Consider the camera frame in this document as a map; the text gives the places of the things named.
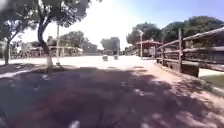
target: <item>wooden fence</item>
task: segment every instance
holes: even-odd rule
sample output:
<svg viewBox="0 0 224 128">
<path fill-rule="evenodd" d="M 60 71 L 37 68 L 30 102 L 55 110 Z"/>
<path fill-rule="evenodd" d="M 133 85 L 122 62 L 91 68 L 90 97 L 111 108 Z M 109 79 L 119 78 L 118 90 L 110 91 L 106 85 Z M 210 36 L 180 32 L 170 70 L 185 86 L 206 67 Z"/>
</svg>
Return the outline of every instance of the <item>wooden fence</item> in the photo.
<svg viewBox="0 0 224 128">
<path fill-rule="evenodd" d="M 179 29 L 179 39 L 157 48 L 157 63 L 175 67 L 181 73 L 184 72 L 184 66 L 224 71 L 224 42 L 221 47 L 186 48 L 186 42 L 220 33 L 224 35 L 224 27 L 183 38 L 183 29 Z"/>
</svg>

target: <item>ground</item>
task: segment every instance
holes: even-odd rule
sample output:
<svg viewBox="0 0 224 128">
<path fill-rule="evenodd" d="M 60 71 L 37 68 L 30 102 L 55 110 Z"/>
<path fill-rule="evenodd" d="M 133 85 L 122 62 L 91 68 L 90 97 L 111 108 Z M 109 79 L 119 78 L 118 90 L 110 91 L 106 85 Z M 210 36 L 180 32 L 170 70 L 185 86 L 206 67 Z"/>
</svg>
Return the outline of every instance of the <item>ground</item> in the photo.
<svg viewBox="0 0 224 128">
<path fill-rule="evenodd" d="M 44 59 L 14 60 L 19 64 L 1 67 L 0 115 L 7 116 L 11 127 L 224 127 L 222 98 L 197 88 L 198 81 L 163 71 L 152 60 L 110 57 L 104 62 L 95 56 L 60 62 L 74 68 L 48 75 L 31 72 Z"/>
</svg>

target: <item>tree trunk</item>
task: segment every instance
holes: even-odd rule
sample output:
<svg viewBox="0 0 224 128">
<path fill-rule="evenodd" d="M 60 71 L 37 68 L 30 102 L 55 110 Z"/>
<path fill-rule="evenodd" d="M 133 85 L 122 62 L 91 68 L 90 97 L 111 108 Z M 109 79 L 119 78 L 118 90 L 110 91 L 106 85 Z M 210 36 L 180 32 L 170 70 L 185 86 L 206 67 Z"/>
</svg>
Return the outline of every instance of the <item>tree trunk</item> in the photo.
<svg viewBox="0 0 224 128">
<path fill-rule="evenodd" d="M 38 28 L 38 40 L 41 44 L 41 47 L 43 48 L 44 53 L 46 54 L 48 69 L 51 69 L 53 67 L 53 62 L 52 62 L 52 57 L 51 57 L 51 52 L 49 50 L 49 47 L 47 46 L 46 42 L 43 40 L 44 30 L 45 30 L 45 28 L 39 26 L 39 28 Z"/>
<path fill-rule="evenodd" d="M 5 49 L 4 49 L 4 60 L 5 65 L 9 64 L 9 42 L 6 43 Z"/>
</svg>

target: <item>sky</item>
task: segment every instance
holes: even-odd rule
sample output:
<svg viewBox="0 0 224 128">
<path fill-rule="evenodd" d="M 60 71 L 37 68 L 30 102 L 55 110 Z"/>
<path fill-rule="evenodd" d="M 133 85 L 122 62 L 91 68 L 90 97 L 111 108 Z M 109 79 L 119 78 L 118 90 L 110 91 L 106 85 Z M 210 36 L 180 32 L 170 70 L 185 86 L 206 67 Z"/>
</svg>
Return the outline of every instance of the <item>sky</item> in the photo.
<svg viewBox="0 0 224 128">
<path fill-rule="evenodd" d="M 103 0 L 93 2 L 87 16 L 69 28 L 60 27 L 60 35 L 81 30 L 85 37 L 102 48 L 103 38 L 117 36 L 121 49 L 128 46 L 126 35 L 136 24 L 150 22 L 159 28 L 173 21 L 184 21 L 192 16 L 207 15 L 224 21 L 224 0 Z M 56 37 L 57 27 L 50 24 L 44 39 Z M 24 42 L 36 41 L 37 32 L 27 30 L 22 36 Z"/>
</svg>

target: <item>fence post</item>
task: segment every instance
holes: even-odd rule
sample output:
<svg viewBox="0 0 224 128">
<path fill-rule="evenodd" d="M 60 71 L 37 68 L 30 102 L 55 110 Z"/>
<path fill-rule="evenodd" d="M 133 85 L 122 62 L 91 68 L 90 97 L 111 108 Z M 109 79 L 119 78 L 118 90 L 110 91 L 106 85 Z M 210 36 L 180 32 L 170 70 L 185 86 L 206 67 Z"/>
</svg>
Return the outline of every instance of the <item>fence post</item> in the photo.
<svg viewBox="0 0 224 128">
<path fill-rule="evenodd" d="M 184 59 L 183 49 L 185 48 L 185 43 L 183 42 L 183 29 L 178 30 L 178 37 L 179 37 L 179 72 L 183 72 L 182 61 Z"/>
<path fill-rule="evenodd" d="M 164 48 L 161 48 L 161 52 L 162 52 L 162 65 L 164 66 Z"/>
</svg>

